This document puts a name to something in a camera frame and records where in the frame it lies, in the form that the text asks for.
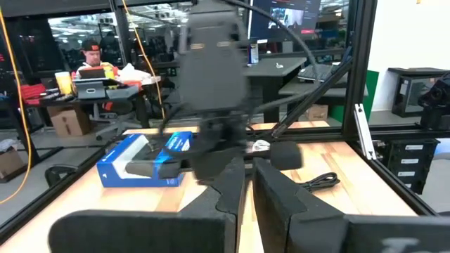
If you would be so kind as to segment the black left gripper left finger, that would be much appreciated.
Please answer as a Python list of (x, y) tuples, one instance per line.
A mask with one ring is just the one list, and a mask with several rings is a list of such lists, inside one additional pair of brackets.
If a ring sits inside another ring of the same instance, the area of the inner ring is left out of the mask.
[(51, 253), (236, 253), (245, 194), (245, 163), (232, 159), (179, 212), (84, 210), (51, 227)]

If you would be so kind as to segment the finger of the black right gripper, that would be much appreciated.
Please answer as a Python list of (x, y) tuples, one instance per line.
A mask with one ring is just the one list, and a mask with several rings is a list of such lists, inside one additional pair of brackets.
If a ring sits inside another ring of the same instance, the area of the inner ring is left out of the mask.
[(139, 176), (148, 176), (158, 179), (176, 178), (181, 173), (180, 161), (159, 163), (155, 160), (131, 161), (125, 166), (125, 171)]
[(272, 143), (270, 146), (270, 161), (279, 170), (300, 169), (303, 167), (302, 151), (292, 141)]

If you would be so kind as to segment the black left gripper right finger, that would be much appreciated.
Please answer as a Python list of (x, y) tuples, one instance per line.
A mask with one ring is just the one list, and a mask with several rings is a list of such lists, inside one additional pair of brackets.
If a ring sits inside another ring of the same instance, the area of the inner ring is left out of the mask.
[(266, 160), (253, 162), (265, 253), (450, 253), (450, 218), (345, 214)]

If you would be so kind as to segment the small white crumpled item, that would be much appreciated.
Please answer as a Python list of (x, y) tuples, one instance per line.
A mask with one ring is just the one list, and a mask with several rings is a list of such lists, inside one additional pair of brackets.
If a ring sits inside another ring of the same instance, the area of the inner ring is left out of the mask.
[(261, 152), (261, 151), (267, 151), (271, 147), (271, 144), (265, 140), (256, 140), (252, 146), (251, 151), (254, 152)]

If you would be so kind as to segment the brown cardboard box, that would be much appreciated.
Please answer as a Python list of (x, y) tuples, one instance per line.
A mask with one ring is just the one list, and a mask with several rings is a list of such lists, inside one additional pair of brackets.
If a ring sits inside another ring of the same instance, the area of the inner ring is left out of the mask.
[(20, 158), (18, 152), (14, 148), (9, 148), (5, 152), (0, 153), (0, 179), (5, 179), (13, 172), (16, 172), (24, 166), (24, 162)]
[(321, 121), (328, 118), (328, 106), (327, 105), (312, 105), (305, 112), (309, 121)]
[(48, 107), (51, 123), (59, 137), (83, 136), (91, 131), (91, 120), (80, 107)]

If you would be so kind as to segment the grey office desk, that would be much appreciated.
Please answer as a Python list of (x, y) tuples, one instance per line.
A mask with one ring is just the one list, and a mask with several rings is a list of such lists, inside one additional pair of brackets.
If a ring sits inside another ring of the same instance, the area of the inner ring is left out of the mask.
[(300, 58), (263, 58), (258, 63), (244, 68), (244, 76), (248, 84), (248, 102), (251, 106), (248, 122), (254, 116), (263, 114), (263, 123), (279, 121), (279, 107), (293, 100), (283, 97), (279, 91), (300, 71), (306, 62)]

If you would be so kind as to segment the black keyboard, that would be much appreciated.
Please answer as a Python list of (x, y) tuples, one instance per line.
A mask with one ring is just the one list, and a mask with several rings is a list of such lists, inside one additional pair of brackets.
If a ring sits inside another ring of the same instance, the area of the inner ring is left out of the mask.
[(312, 65), (309, 65), (301, 69), (297, 77), (310, 81), (314, 81), (318, 77), (321, 82), (324, 82), (336, 71), (336, 69), (338, 69), (338, 65), (317, 64), (317, 72), (315, 72), (314, 67)]

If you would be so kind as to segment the grey equipment case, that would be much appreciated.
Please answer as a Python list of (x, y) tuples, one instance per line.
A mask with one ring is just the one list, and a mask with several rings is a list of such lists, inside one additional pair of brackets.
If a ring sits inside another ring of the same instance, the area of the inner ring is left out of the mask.
[(76, 79), (74, 80), (77, 97), (80, 100), (105, 98), (105, 79)]

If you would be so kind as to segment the green panel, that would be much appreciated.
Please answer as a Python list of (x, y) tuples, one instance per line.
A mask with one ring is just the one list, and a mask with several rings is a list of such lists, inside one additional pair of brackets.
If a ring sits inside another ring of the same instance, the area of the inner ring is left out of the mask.
[[(366, 74), (366, 91), (367, 94), (364, 96), (363, 105), (366, 114), (366, 119), (369, 121), (375, 96), (375, 90), (378, 83), (379, 72), (368, 70)], [(343, 105), (332, 105), (329, 109), (328, 116), (336, 119), (338, 122), (343, 121), (344, 117), (344, 106)]]

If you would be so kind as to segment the blue and white can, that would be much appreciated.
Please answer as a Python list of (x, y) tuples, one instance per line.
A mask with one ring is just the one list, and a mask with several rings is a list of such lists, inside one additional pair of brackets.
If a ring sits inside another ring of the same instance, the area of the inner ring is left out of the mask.
[(250, 44), (247, 48), (247, 64), (256, 65), (259, 62), (258, 44)]

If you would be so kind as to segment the black drawer cabinet with labels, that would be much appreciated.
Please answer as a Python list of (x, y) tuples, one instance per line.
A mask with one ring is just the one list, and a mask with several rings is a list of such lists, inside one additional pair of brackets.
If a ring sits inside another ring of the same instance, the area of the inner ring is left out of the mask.
[(393, 140), (377, 147), (380, 161), (413, 192), (421, 195), (439, 141), (435, 138)]

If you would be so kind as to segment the yellow plastic cup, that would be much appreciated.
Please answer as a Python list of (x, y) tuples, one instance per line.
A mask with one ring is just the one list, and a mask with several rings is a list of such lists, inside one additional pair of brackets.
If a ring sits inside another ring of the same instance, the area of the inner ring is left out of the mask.
[(55, 78), (60, 92), (64, 95), (72, 93), (72, 78), (69, 72), (57, 72)]

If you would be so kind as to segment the person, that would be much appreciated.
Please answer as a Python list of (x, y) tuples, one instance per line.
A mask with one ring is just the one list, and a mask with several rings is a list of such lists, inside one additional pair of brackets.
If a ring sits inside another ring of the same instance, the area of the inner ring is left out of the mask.
[(71, 74), (73, 79), (117, 79), (119, 77), (117, 67), (101, 60), (101, 47), (97, 41), (93, 39), (84, 40), (81, 52), (85, 61), (76, 72)]

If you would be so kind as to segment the silver metal bracket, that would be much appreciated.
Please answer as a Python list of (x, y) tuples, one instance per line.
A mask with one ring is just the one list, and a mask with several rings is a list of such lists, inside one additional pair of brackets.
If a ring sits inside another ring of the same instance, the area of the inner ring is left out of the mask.
[(376, 153), (373, 147), (371, 132), (366, 119), (364, 105), (362, 103), (354, 105), (354, 118), (358, 130), (359, 141), (364, 157), (368, 160), (376, 160)]

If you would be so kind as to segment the black glass-front enclosure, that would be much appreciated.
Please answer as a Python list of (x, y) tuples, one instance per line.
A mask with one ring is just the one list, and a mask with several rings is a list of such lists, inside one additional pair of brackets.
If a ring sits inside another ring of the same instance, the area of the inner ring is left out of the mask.
[(423, 108), (419, 106), (418, 99), (427, 93), (442, 75), (449, 72), (432, 67), (390, 67), (388, 71), (397, 74), (392, 113), (400, 117), (419, 116)]

